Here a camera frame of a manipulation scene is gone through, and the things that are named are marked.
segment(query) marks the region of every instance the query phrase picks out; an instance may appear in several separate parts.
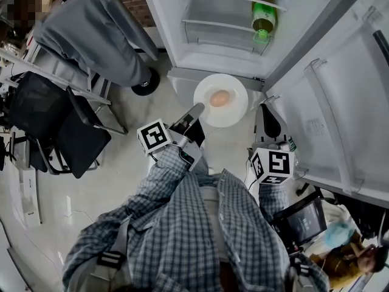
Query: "plastic bottle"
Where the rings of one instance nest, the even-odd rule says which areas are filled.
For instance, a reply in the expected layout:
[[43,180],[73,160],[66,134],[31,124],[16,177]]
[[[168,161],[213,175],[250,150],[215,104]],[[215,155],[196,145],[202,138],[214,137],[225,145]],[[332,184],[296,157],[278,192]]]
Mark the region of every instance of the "plastic bottle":
[[[262,0],[274,4],[274,0]],[[257,43],[268,43],[269,34],[277,24],[277,10],[259,2],[252,3],[252,27],[256,31],[253,40]]]

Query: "black and white marker cube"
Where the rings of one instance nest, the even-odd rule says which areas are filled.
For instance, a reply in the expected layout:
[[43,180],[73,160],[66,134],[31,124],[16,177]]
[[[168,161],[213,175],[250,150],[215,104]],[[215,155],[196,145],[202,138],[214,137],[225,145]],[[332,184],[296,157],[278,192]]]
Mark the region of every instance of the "black and white marker cube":
[[293,176],[294,153],[258,148],[251,166],[260,184],[280,185]]
[[168,131],[161,119],[139,128],[137,135],[146,155],[171,143]]

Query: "egg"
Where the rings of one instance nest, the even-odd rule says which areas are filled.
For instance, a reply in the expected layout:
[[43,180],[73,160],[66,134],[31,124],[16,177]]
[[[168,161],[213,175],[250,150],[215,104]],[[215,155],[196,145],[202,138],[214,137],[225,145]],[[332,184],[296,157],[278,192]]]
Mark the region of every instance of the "egg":
[[220,90],[212,94],[209,104],[213,107],[222,107],[230,101],[230,93],[226,90]]

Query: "wire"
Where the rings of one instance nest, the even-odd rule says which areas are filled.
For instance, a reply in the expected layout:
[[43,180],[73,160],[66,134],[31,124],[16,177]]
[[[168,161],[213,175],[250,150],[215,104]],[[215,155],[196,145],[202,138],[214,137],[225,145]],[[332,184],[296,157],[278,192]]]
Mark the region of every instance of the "wire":
[[93,219],[90,218],[90,216],[86,213],[86,212],[83,212],[83,211],[77,211],[77,210],[73,210],[72,213],[70,215],[62,215],[62,217],[71,217],[73,216],[73,212],[74,213],[81,213],[81,214],[84,214],[86,217],[89,218],[89,220],[91,221],[91,223],[93,223]]
[[249,161],[249,159],[247,158],[247,160],[246,160],[246,176],[244,177],[243,183],[245,183],[246,179],[247,179],[247,163],[248,163],[248,161]]
[[249,191],[250,191],[250,189],[251,189],[251,186],[253,186],[254,185],[254,183],[257,181],[257,179],[254,181],[254,182],[252,182],[251,184],[250,184],[250,186],[249,186]]
[[152,153],[149,153],[149,155],[152,157],[152,159],[153,159],[155,162],[158,162],[158,159],[157,159],[157,158],[155,158],[155,157],[153,156],[153,154],[152,154]]
[[[20,213],[19,213],[19,211],[18,211],[18,208],[16,207],[15,203],[13,202],[13,200],[12,200],[12,205],[13,205],[13,207],[15,208],[16,213],[18,214],[18,217],[19,217],[19,219],[20,219],[20,223],[23,224],[24,220],[21,218]],[[50,262],[52,262],[52,264],[54,265],[55,271],[57,272],[58,276],[61,277],[61,274],[60,274],[60,272],[57,270],[57,266],[55,265],[54,261],[53,261],[50,257],[48,257],[45,253],[43,253],[43,251],[40,250],[40,248],[39,248],[36,244],[34,244],[34,242],[30,239],[29,236],[27,236],[27,234],[26,234],[25,232],[23,232],[23,234],[26,236],[26,238],[29,240],[29,242],[31,242],[32,245],[33,245],[34,247],[36,247],[37,250],[45,256],[45,258],[47,258]]]
[[216,131],[218,131],[218,130],[220,130],[220,129],[222,129],[222,128],[217,128],[217,129],[214,129],[212,132],[209,132],[208,135],[207,135],[204,139],[206,139],[207,137],[209,137],[213,132],[216,132]]
[[382,216],[382,221],[381,221],[381,226],[379,227],[379,232],[378,232],[378,245],[381,244],[381,241],[382,241],[382,226],[384,225],[384,221],[385,221],[385,216],[387,214],[387,211],[385,210],[383,216]]

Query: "plaid shirt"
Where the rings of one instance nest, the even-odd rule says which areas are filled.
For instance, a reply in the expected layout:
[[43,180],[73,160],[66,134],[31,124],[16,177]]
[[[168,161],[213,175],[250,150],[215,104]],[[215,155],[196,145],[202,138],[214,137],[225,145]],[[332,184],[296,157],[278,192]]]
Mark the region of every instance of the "plaid shirt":
[[[228,171],[196,176],[187,169],[177,151],[167,148],[135,196],[82,230],[66,258],[65,291],[79,265],[109,251],[121,222],[130,215],[127,263],[135,287],[222,291],[218,251],[199,190],[209,182],[219,193],[219,221],[239,290],[283,291],[289,257],[268,221],[287,206],[284,189],[262,185],[260,211],[243,182]],[[328,291],[326,276],[312,268],[319,291]]]

